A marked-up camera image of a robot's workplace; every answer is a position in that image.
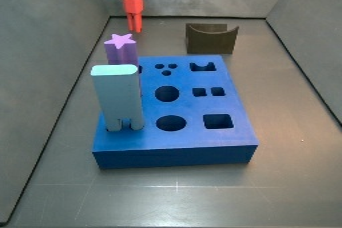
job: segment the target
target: circular hole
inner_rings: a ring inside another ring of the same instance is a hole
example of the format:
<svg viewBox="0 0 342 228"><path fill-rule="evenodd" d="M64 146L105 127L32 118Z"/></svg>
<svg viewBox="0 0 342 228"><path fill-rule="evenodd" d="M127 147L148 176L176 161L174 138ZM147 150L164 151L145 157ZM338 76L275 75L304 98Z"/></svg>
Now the circular hole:
<svg viewBox="0 0 342 228"><path fill-rule="evenodd" d="M156 65L155 65L155 68L156 68L156 69L163 69L163 68L164 68L164 65L163 65L163 64L156 64Z"/></svg>
<svg viewBox="0 0 342 228"><path fill-rule="evenodd" d="M156 89L155 97L161 102L172 102L179 97L179 90L172 86L163 86Z"/></svg>
<svg viewBox="0 0 342 228"><path fill-rule="evenodd" d="M176 64L170 64L170 65L168 65L168 68L171 68L171 69L175 69L176 67L178 67Z"/></svg>
<svg viewBox="0 0 342 228"><path fill-rule="evenodd" d="M165 71L161 72L161 74L163 74L164 76L170 76L170 75L171 75L171 71L165 70Z"/></svg>
<svg viewBox="0 0 342 228"><path fill-rule="evenodd" d="M156 120L156 127L164 131L178 131L187 125L187 121L175 115L163 116Z"/></svg>

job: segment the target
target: shape sorter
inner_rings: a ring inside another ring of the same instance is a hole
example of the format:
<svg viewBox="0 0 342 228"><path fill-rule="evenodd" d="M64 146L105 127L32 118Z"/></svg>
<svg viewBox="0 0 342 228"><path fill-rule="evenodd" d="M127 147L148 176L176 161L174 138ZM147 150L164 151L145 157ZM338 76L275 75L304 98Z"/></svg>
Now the shape sorter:
<svg viewBox="0 0 342 228"><path fill-rule="evenodd" d="M108 132L100 114L99 167L247 163L259 143L222 57L139 57L139 65L144 127L124 120Z"/></svg>

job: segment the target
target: dark brown arch block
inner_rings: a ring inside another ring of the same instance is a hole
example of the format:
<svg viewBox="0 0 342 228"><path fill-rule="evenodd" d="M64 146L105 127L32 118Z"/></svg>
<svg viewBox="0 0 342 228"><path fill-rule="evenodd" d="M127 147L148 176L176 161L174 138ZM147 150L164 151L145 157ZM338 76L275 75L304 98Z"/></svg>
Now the dark brown arch block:
<svg viewBox="0 0 342 228"><path fill-rule="evenodd" d="M231 54L239 26L227 31L227 24L186 24L188 54Z"/></svg>

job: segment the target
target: toy block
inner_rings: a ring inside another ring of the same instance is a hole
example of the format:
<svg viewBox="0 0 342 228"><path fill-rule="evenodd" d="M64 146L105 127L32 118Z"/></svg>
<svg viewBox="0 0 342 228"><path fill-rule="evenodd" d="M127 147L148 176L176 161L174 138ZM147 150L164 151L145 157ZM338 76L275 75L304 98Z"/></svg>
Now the toy block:
<svg viewBox="0 0 342 228"><path fill-rule="evenodd" d="M239 27L227 31L226 24L186 24L188 54L231 54Z"/></svg>
<svg viewBox="0 0 342 228"><path fill-rule="evenodd" d="M108 64L137 64L136 42L132 34L112 34L112 39L104 42Z"/></svg>
<svg viewBox="0 0 342 228"><path fill-rule="evenodd" d="M96 65L91 76L103 111L105 129L119 131L123 119L131 120L131 129L144 126L139 71L131 64Z"/></svg>
<svg viewBox="0 0 342 228"><path fill-rule="evenodd" d="M259 143L222 57L139 57L139 65L144 127L133 131L124 120L108 132L100 114L99 167L250 162Z"/></svg>
<svg viewBox="0 0 342 228"><path fill-rule="evenodd" d="M141 12L143 12L143 0L123 0L123 8L127 15L128 29L129 31L141 32Z"/></svg>

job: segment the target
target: square hole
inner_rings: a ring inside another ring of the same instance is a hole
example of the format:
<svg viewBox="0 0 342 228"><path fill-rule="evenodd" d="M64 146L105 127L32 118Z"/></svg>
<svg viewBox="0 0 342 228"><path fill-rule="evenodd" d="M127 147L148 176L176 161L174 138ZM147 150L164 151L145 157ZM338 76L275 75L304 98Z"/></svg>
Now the square hole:
<svg viewBox="0 0 342 228"><path fill-rule="evenodd" d="M195 97L207 96L207 92L204 88L192 88L192 94Z"/></svg>
<svg viewBox="0 0 342 228"><path fill-rule="evenodd" d="M222 87L211 88L212 96L226 96L224 89Z"/></svg>
<svg viewBox="0 0 342 228"><path fill-rule="evenodd" d="M203 115L203 121L207 129L234 128L228 114L206 114Z"/></svg>

